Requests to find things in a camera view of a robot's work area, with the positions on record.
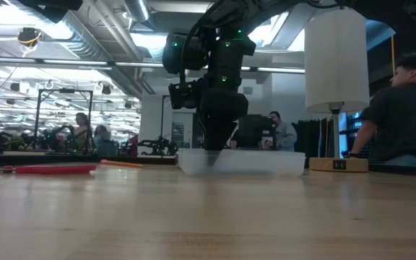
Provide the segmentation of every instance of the computer monitor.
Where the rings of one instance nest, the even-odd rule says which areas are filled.
[[[275,123],[272,118],[261,115],[247,115],[238,120],[238,135],[244,138],[271,137],[276,146]]]

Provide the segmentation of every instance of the wooden lamp base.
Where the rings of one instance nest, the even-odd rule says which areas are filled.
[[[367,173],[368,161],[367,159],[358,158],[310,158],[309,170],[322,170],[331,172],[344,173]]]

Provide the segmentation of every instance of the desk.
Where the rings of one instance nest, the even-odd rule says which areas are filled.
[[[416,177],[0,175],[0,259],[416,259]]]

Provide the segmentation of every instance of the white tray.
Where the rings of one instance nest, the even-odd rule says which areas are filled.
[[[224,149],[180,149],[178,164],[187,175],[287,175],[304,171],[306,156],[301,152]]]

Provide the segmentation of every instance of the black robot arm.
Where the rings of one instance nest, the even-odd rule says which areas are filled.
[[[180,74],[170,84],[173,109],[195,108],[204,130],[206,150],[222,150],[236,127],[234,121],[247,114],[248,101],[238,93],[243,56],[254,54],[256,44],[248,34],[270,17],[296,4],[315,0],[218,0],[188,32],[169,34],[163,66]],[[416,21],[402,8],[401,0],[336,0],[364,17],[385,22],[412,50],[416,50]],[[203,78],[186,82],[185,70],[208,65]]]

